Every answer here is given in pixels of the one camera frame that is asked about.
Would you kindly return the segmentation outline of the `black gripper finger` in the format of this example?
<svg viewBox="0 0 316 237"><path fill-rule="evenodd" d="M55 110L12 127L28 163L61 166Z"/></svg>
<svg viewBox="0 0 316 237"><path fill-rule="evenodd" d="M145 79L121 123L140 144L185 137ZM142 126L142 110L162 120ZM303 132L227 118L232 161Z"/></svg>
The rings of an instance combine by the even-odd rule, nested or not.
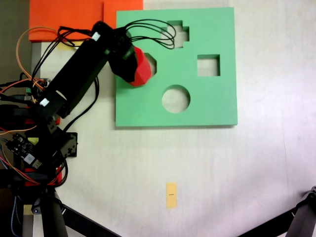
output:
<svg viewBox="0 0 316 237"><path fill-rule="evenodd" d="M112 72L127 83L135 81L135 72L138 63L134 48L127 51L112 52L110 54L110 67Z"/></svg>

